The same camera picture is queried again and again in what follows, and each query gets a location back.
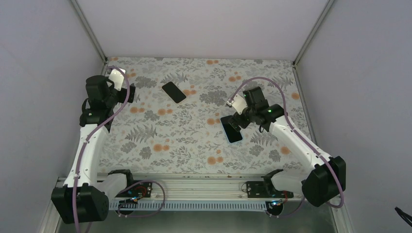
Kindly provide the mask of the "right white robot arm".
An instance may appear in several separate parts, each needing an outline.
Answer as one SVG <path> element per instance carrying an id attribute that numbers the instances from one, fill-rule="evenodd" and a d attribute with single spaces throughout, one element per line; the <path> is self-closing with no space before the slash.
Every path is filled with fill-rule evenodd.
<path id="1" fill-rule="evenodd" d="M 237 132 L 249 124 L 259 126 L 297 157 L 304 174 L 291 174 L 283 169 L 272 171 L 266 176 L 264 194 L 276 197 L 281 191 L 303 195 L 313 206 L 319 207 L 336 196 L 342 196 L 346 184 L 346 162 L 340 156 L 332 157 L 321 150 L 289 118 L 285 107 L 269 105 L 260 87 L 235 93 L 226 104 L 235 110 L 229 118 L 229 125 Z"/>

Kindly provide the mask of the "phone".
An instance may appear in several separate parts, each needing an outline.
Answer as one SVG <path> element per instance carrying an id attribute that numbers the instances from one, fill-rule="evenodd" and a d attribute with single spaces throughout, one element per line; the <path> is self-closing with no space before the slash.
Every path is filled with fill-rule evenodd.
<path id="1" fill-rule="evenodd" d="M 181 91 L 173 82 L 164 84 L 162 90 L 173 100 L 174 103 L 179 104 L 184 101 L 187 96 Z"/>

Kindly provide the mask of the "aluminium mounting rail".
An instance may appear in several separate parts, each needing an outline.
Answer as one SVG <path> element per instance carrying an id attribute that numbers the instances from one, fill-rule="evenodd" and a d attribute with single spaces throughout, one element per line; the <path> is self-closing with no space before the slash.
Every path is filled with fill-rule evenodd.
<path id="1" fill-rule="evenodd" d="M 247 181 L 264 181 L 271 184 L 267 175 L 228 175 L 213 176 L 201 175 L 183 176 L 139 176 L 136 180 L 129 170 L 116 170 L 106 176 L 98 176 L 95 181 L 77 182 L 74 188 L 74 178 L 69 178 L 61 187 L 52 191 L 51 200 L 58 205 L 71 206 L 72 199 L 79 199 L 84 195 L 85 200 L 93 203 L 106 203 L 112 200 L 123 200 L 117 198 L 120 194 L 140 183 L 152 182 L 150 198 L 141 200 L 252 200 L 242 192 L 240 187 Z"/>

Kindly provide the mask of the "black object at corner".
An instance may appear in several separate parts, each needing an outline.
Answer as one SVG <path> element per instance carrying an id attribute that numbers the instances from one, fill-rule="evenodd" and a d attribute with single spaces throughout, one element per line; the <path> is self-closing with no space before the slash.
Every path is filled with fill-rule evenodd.
<path id="1" fill-rule="evenodd" d="M 412 216 L 402 211 L 400 208 L 395 207 L 396 213 L 404 220 L 409 226 L 412 227 Z"/>

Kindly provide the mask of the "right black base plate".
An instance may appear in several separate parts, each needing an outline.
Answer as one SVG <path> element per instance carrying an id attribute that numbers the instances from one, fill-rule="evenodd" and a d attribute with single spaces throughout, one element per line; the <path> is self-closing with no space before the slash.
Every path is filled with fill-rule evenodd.
<path id="1" fill-rule="evenodd" d="M 294 194 L 287 191 L 279 191 L 272 184 L 267 184 L 264 181 L 247 181 L 240 187 L 241 191 L 247 194 L 250 199 L 259 198 L 293 198 Z"/>

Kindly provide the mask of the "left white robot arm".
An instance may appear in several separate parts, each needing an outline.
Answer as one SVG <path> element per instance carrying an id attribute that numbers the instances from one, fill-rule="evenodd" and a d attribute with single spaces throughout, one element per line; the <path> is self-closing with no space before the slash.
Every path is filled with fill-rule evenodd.
<path id="1" fill-rule="evenodd" d="M 80 140 L 73 165 L 62 187 L 54 188 L 51 200 L 66 224 L 103 221 L 109 203 L 118 193 L 134 193 L 133 175 L 128 169 L 113 170 L 103 182 L 97 181 L 103 146 L 111 131 L 114 117 L 132 103 L 135 87 L 120 71 L 108 77 L 87 78 L 87 98 L 80 116 Z"/>

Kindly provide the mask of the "floral patterned table mat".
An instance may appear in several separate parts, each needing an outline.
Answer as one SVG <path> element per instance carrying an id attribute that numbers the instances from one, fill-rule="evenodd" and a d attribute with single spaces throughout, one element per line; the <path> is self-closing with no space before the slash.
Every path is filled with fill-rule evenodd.
<path id="1" fill-rule="evenodd" d="M 290 61 L 111 57 L 136 86 L 133 103 L 113 120 L 99 172 L 266 174 L 303 173 L 297 157 L 275 136 L 251 124 L 230 144 L 220 118 L 238 87 L 261 87 L 269 104 L 287 104 L 290 119 L 309 135 Z M 187 98 L 179 104 L 162 90 L 173 82 Z"/>

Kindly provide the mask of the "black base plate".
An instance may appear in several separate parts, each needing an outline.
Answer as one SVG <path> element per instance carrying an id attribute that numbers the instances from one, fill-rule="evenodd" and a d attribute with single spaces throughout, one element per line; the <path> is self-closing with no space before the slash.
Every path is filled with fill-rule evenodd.
<path id="1" fill-rule="evenodd" d="M 293 198 L 294 194 L 287 191 L 279 191 L 272 184 L 267 184 L 264 181 L 247 181 L 240 187 L 241 191 L 247 194 L 250 199 L 259 198 Z"/>
<path id="2" fill-rule="evenodd" d="M 120 194 L 117 194 L 117 198 L 123 198 L 120 203 L 132 203 L 136 204 L 139 200 L 144 198 L 150 198 L 152 192 L 152 182 L 140 183 L 134 187 L 124 191 Z"/>

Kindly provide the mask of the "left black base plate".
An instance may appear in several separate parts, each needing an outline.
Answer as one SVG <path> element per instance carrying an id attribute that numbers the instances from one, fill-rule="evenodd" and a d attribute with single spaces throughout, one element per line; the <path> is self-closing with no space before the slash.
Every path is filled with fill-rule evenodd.
<path id="1" fill-rule="evenodd" d="M 120 194 L 117 194 L 117 198 L 123 198 L 120 203 L 132 203 L 136 204 L 139 200 L 144 198 L 150 198 L 152 192 L 152 182 L 140 183 L 134 187 L 124 191 Z"/>

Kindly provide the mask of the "blue-green smartphone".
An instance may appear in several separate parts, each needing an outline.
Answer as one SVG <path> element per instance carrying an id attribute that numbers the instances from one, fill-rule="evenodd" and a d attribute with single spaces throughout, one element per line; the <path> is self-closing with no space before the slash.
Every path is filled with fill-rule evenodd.
<path id="1" fill-rule="evenodd" d="M 230 144 L 240 142 L 241 140 L 243 140 L 243 137 L 242 137 L 240 132 L 226 132 L 224 130 L 224 133 L 225 133 L 226 138 L 227 138 L 227 140 Z"/>

